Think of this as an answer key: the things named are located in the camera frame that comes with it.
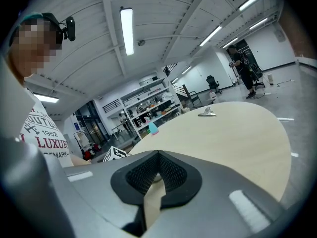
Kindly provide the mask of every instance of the person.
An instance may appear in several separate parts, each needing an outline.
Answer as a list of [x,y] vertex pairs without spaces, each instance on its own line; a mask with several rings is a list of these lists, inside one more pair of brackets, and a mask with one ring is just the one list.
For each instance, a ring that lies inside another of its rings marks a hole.
[[19,139],[33,143],[43,154],[58,158],[62,167],[88,164],[88,162],[69,153],[68,144],[54,121],[48,116],[42,103],[25,87],[24,79],[43,69],[50,56],[61,48],[62,32],[52,13],[31,13],[25,16],[15,28],[9,40],[4,66],[12,72],[15,79],[27,93],[25,97],[33,100],[22,126]]
[[241,76],[244,85],[249,90],[249,95],[247,96],[247,99],[250,99],[255,96],[256,91],[251,78],[252,72],[250,71],[249,62],[243,61],[245,55],[243,53],[238,52],[234,45],[229,45],[228,48],[230,54],[233,55],[234,60],[234,63],[231,63],[229,66],[236,66],[237,71]]
[[125,130],[130,131],[126,123],[126,120],[127,120],[126,116],[124,114],[122,115],[121,113],[119,113],[119,116],[120,116],[120,122],[123,123],[123,127],[125,128]]

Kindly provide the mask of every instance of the round table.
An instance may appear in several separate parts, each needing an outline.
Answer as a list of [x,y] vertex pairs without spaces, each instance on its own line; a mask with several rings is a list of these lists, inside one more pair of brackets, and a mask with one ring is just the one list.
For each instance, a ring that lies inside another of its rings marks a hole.
[[199,117],[202,107],[170,120],[131,151],[166,150],[230,167],[280,201],[291,169],[291,149],[281,122],[247,102],[209,106],[216,117]]

